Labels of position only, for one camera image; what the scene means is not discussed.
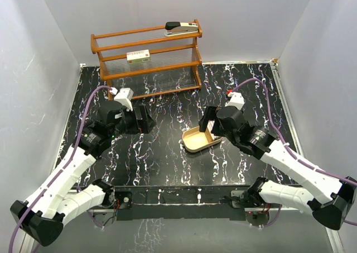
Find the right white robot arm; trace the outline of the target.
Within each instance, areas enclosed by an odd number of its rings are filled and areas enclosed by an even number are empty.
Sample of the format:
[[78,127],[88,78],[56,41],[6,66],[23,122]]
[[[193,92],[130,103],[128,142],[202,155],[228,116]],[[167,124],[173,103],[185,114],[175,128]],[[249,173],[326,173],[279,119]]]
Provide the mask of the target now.
[[323,226],[339,230],[356,198],[356,180],[328,174],[271,134],[263,126],[251,125],[234,106],[205,109],[199,130],[226,137],[241,152],[269,164],[299,184],[298,188],[258,178],[247,190],[252,205],[276,203],[309,213]]

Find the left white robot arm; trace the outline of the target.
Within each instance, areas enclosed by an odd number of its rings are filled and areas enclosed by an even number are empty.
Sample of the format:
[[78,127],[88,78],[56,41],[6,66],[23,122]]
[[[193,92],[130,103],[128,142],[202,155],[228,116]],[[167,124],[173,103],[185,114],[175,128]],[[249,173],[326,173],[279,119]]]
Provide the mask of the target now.
[[43,247],[52,244],[77,216],[92,207],[108,208],[114,204],[114,188],[101,179],[71,197],[67,194],[116,137],[148,134],[156,125],[144,104],[130,110],[119,102],[107,101],[98,113],[99,119],[83,125],[62,162],[45,182],[25,201],[16,200],[10,207],[17,227]]

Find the beige oval tray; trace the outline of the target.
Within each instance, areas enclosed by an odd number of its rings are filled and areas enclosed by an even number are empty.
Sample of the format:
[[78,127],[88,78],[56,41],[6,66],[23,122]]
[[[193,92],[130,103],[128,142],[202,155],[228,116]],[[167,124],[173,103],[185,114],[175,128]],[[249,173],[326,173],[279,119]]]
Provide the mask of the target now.
[[186,130],[182,134],[182,141],[188,152],[196,153],[222,141],[222,137],[211,133],[213,125],[208,124],[204,132],[199,131],[199,126]]

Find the wooden three-tier shelf rack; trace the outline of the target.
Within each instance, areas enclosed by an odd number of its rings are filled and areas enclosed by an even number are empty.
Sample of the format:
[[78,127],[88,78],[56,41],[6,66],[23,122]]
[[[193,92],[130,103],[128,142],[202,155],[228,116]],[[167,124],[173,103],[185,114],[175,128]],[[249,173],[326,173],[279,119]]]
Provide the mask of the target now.
[[[108,85],[124,82],[134,90],[134,98],[199,90],[202,82],[199,66],[202,58],[198,39],[202,28],[193,34],[166,37],[165,25],[95,35],[90,47],[97,55],[100,78]],[[126,53],[148,49],[151,61],[128,64]]]

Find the white and red staples box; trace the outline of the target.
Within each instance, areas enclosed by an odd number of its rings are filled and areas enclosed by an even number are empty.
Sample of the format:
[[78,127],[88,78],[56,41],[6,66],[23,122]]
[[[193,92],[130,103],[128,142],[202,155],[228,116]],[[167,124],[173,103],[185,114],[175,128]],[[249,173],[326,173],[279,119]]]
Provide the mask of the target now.
[[128,64],[146,63],[151,61],[148,49],[128,52],[126,53],[126,58]]

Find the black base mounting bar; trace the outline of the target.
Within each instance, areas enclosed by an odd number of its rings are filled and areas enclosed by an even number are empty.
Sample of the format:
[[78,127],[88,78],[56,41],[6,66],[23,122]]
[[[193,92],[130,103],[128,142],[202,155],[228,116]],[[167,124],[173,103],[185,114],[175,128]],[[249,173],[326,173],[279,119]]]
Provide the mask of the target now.
[[135,219],[229,219],[267,222],[276,204],[237,203],[247,185],[116,186],[117,220]]

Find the black and beige stapler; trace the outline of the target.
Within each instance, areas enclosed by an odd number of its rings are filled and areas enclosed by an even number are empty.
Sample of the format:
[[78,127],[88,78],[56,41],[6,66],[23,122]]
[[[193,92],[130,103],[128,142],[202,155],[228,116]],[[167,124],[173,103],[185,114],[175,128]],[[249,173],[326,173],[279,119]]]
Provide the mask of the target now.
[[176,35],[185,35],[193,34],[199,31],[198,24],[194,22],[167,22],[165,24],[166,32],[164,35],[166,37],[176,36]]

